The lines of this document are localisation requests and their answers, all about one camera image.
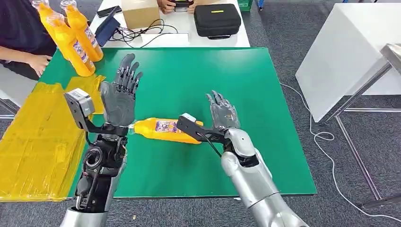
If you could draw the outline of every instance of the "orange bottle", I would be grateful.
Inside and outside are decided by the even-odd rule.
[[[60,6],[65,10],[68,24],[74,30],[89,59],[95,62],[100,61],[103,58],[103,51],[87,24],[87,18],[78,11],[77,2],[75,0],[62,0]]]
[[[52,14],[46,20],[54,29],[54,42],[60,47],[63,55],[69,59],[77,74],[82,77],[92,75],[95,72],[95,66],[83,50],[72,29],[65,24],[64,16]]]
[[[185,132],[177,128],[177,121],[173,119],[148,118],[134,123],[134,132],[149,139],[168,140],[181,143],[200,144]]]
[[[38,10],[40,21],[42,22],[44,28],[46,28],[47,33],[49,33],[50,37],[55,40],[55,34],[53,27],[46,21],[47,17],[52,14],[58,14],[49,6],[48,0],[32,0],[32,6]]]

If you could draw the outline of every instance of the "green cutting mat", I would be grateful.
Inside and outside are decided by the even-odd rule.
[[[136,54],[143,71],[135,118],[177,119],[189,113],[212,125],[205,93],[224,95],[238,111],[241,128],[261,152],[282,194],[314,194],[316,188],[266,48],[104,48],[96,74],[112,81],[120,61]],[[41,78],[65,87],[73,68],[59,52]],[[100,125],[101,115],[94,118]],[[236,196],[220,159],[200,145],[128,136],[128,164],[115,197]],[[69,196],[74,196],[77,171]]]

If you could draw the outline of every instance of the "black carrying case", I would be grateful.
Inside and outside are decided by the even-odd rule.
[[[241,17],[233,4],[196,6],[193,17],[201,37],[228,38],[237,34],[241,25]]]

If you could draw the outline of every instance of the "black shirt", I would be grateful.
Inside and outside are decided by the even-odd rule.
[[[33,54],[54,46],[29,0],[0,0],[0,46]]]

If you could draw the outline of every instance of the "human arm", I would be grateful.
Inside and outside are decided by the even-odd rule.
[[[170,2],[169,0],[157,0],[157,4],[164,14],[169,14],[174,11],[174,2]]]
[[[41,76],[52,57],[47,55],[35,55],[0,46],[0,59],[26,63],[35,70],[38,76]]]
[[[188,13],[194,13],[196,6],[213,4],[218,0],[189,0],[189,1],[193,1],[193,4],[188,7]]]

